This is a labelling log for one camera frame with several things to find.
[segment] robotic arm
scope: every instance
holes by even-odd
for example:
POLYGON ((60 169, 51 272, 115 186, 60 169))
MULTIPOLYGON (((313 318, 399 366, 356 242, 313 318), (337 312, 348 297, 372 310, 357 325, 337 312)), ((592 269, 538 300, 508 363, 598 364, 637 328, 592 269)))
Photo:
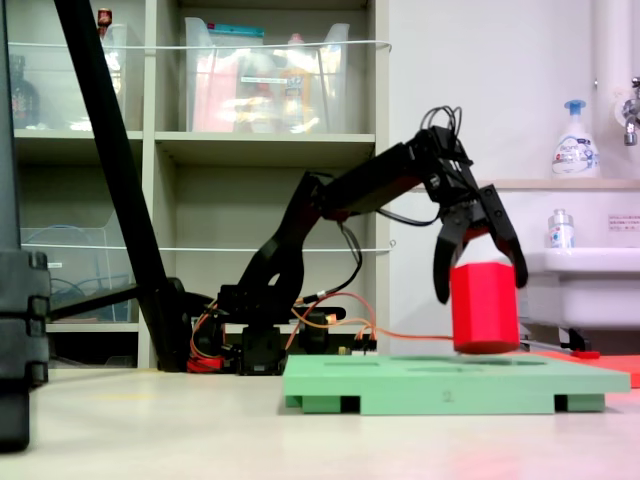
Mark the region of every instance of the robotic arm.
POLYGON ((302 246, 316 222, 325 218, 341 223, 379 211, 420 183, 440 205, 442 229, 433 264, 438 300, 449 299, 449 272, 467 243, 485 233, 511 260, 516 285, 523 287, 528 274, 515 230, 495 187, 478 188, 472 163, 455 129, 432 126, 331 181, 306 173, 276 233, 254 255, 238 285, 222 287, 219 307, 237 323, 288 318, 302 288, 302 246))

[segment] soap dispenser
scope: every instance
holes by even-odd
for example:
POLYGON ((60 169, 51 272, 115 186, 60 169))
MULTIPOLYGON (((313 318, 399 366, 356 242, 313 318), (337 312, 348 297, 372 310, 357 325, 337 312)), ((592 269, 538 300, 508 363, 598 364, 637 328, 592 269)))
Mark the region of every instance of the soap dispenser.
POLYGON ((569 110, 571 121, 560 137, 551 171, 556 178, 600 177, 600 156, 591 134, 582 123, 583 100, 571 100, 564 107, 569 110))

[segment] red component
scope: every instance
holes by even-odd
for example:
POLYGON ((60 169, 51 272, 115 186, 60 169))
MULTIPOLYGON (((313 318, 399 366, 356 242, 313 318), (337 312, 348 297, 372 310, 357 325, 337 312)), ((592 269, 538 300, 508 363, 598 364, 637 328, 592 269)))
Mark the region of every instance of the red component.
POLYGON ((451 270, 453 347, 469 354, 496 354, 520 347, 513 267, 471 263, 451 270))
POLYGON ((224 367, 224 358, 189 358, 187 362, 187 371, 189 373, 212 373, 222 371, 224 367))
POLYGON ((581 360, 597 360, 600 358, 600 352, 596 352, 596 351, 581 352, 579 350, 575 350, 571 352, 571 356, 575 358, 579 358, 581 360))

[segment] black stand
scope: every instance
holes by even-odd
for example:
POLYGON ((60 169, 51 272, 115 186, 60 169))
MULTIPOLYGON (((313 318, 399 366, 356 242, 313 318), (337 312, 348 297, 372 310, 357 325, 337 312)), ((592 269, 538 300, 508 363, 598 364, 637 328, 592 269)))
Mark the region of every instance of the black stand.
POLYGON ((186 371, 188 313, 206 300, 168 279, 88 0, 55 0, 136 284, 49 311, 46 257, 20 250, 5 1, 0 0, 0 450, 29 443, 29 392, 46 383, 45 319, 137 298, 165 371, 186 371))

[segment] green foam board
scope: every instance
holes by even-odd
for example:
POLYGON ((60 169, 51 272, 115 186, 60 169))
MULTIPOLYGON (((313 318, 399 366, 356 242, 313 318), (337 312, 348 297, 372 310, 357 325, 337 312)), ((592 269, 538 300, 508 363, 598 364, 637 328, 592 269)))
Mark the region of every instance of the green foam board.
POLYGON ((304 413, 601 412, 630 390, 627 373, 534 355, 291 355, 284 372, 285 405, 304 413))

